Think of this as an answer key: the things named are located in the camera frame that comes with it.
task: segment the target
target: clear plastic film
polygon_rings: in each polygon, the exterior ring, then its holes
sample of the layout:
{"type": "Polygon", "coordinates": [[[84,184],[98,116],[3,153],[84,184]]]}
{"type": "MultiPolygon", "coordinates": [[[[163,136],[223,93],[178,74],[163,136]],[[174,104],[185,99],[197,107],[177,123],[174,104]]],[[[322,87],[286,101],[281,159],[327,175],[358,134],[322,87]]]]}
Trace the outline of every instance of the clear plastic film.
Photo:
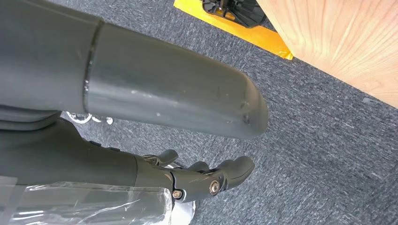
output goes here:
{"type": "Polygon", "coordinates": [[[9,225],[170,224],[172,201],[165,188],[59,182],[29,187],[16,185],[9,193],[11,185],[0,183],[0,191],[4,187],[8,187],[4,190],[8,190],[9,197],[6,205],[0,198],[0,221],[4,221],[1,212],[11,209],[12,216],[5,218],[9,225]],[[15,201],[18,204],[12,209],[15,201]]]}

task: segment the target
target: screw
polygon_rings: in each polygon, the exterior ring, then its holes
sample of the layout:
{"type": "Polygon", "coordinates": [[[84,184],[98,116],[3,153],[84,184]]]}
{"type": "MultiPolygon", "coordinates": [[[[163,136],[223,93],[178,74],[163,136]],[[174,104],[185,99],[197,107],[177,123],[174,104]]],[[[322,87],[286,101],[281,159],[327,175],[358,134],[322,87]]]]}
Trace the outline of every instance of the screw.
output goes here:
{"type": "Polygon", "coordinates": [[[211,195],[216,195],[218,191],[220,190],[220,183],[216,180],[212,181],[210,183],[210,194],[211,195]]]}
{"type": "Polygon", "coordinates": [[[179,199],[179,198],[181,198],[183,196],[183,192],[182,191],[179,191],[179,190],[174,190],[173,191],[173,197],[175,198],[175,199],[179,199]]]}

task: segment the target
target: black base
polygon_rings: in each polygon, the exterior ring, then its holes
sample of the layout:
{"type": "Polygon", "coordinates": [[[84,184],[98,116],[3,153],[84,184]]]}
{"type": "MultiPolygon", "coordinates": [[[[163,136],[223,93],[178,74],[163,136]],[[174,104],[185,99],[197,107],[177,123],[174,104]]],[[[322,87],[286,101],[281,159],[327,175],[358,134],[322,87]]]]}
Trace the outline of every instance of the black base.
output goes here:
{"type": "Polygon", "coordinates": [[[203,9],[213,15],[252,28],[264,22],[266,16],[256,0],[202,0],[203,9]]]}

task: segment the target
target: yellow mat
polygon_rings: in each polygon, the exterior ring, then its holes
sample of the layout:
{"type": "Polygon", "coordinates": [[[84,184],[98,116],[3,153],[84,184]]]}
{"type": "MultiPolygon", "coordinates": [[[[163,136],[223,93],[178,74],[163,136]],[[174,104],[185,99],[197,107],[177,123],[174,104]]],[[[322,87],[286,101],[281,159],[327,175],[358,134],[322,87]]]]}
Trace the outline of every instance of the yellow mat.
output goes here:
{"type": "Polygon", "coordinates": [[[174,7],[277,56],[288,60],[293,58],[279,34],[270,29],[262,26],[245,28],[232,21],[211,15],[203,10],[202,1],[200,0],[175,0],[174,7]]]}

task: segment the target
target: gray carpet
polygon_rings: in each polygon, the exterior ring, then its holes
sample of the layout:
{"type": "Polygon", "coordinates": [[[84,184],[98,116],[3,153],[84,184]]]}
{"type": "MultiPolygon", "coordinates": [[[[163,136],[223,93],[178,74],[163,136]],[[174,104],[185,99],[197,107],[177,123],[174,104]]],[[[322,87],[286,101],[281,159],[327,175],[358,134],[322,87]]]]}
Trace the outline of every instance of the gray carpet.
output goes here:
{"type": "Polygon", "coordinates": [[[398,111],[294,59],[278,58],[173,8],[173,0],[54,0],[225,62],[254,80],[269,129],[237,140],[116,120],[83,137],[136,154],[173,148],[215,166],[253,157],[240,187],[201,201],[192,224],[398,224],[398,111]]]}

